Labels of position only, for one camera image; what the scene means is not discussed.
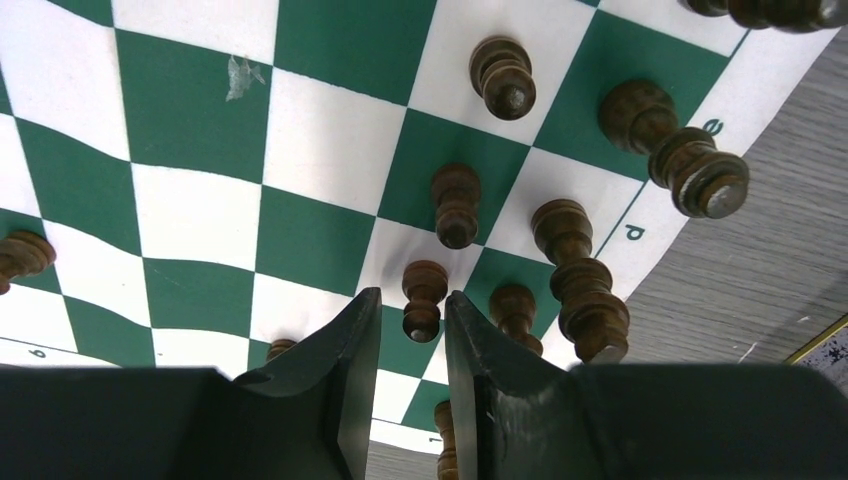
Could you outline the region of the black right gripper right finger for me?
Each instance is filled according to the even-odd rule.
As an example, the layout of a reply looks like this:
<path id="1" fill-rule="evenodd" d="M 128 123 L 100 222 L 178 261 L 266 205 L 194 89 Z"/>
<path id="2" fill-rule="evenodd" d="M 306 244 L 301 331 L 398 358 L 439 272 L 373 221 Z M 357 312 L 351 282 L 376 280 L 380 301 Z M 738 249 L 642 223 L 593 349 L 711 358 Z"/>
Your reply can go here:
<path id="1" fill-rule="evenodd" d="M 774 364 L 600 364 L 562 370 L 467 296 L 445 304 L 463 479 L 843 479 L 847 400 Z"/>

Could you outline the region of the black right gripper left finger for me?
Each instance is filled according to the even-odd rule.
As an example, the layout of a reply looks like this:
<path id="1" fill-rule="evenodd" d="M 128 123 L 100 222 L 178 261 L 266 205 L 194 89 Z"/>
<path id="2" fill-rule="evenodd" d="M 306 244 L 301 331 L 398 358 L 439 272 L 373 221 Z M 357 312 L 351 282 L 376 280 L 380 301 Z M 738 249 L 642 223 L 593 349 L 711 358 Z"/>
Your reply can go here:
<path id="1" fill-rule="evenodd" d="M 5 479 L 361 479 L 381 292 L 265 365 L 5 368 Z"/>

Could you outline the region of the dark chess pawn a3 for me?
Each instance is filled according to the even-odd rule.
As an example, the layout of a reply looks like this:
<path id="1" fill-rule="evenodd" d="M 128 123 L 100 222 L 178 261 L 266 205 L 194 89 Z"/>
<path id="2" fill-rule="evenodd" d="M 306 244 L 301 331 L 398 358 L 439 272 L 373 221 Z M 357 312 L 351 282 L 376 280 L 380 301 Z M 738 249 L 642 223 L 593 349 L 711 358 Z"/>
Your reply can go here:
<path id="1" fill-rule="evenodd" d="M 279 355 L 287 352 L 292 347 L 297 345 L 297 341 L 290 339 L 278 339 L 273 341 L 266 354 L 266 362 L 270 362 Z"/>

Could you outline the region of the dark chess piece c3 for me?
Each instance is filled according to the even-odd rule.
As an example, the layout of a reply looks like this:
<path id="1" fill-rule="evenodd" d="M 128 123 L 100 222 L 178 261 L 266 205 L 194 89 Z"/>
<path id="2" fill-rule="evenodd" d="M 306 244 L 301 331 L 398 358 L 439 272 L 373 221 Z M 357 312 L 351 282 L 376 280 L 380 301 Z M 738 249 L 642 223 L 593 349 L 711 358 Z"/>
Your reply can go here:
<path id="1" fill-rule="evenodd" d="M 434 423 L 441 437 L 442 453 L 437 461 L 438 480 L 458 480 L 458 462 L 451 402 L 445 400 L 434 408 Z"/>

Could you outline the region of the dark chess pawn b3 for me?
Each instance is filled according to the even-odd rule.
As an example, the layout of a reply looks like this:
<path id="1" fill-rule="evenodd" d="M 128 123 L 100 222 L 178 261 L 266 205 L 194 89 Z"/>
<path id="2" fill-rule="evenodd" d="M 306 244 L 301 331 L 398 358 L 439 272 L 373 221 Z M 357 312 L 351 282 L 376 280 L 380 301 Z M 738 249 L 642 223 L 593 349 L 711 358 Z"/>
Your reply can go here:
<path id="1" fill-rule="evenodd" d="M 438 304 L 448 290 L 447 271 L 438 263 L 418 260 L 410 263 L 402 277 L 402 291 L 408 300 L 402 327 L 412 341 L 428 343 L 439 333 L 441 311 Z"/>

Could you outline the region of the dark chess pawn b5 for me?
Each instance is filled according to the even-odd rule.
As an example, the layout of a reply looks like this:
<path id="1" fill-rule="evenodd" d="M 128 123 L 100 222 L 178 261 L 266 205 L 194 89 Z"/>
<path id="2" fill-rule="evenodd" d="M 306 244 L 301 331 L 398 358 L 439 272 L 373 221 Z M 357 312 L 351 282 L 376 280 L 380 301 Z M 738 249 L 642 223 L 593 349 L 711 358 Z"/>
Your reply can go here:
<path id="1" fill-rule="evenodd" d="M 25 230 L 9 233 L 1 240 L 1 294 L 17 277 L 39 275 L 56 260 L 56 251 L 40 235 Z"/>

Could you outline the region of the dark chess pawn c5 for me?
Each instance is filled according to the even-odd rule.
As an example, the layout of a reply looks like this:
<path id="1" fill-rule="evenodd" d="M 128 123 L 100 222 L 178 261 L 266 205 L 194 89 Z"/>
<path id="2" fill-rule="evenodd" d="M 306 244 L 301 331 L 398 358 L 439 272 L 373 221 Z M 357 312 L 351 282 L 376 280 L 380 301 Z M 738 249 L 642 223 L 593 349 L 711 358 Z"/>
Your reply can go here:
<path id="1" fill-rule="evenodd" d="M 500 120 L 521 119 L 535 104 L 531 58 L 511 37 L 495 35 L 483 39 L 471 54 L 469 76 L 488 111 Z"/>

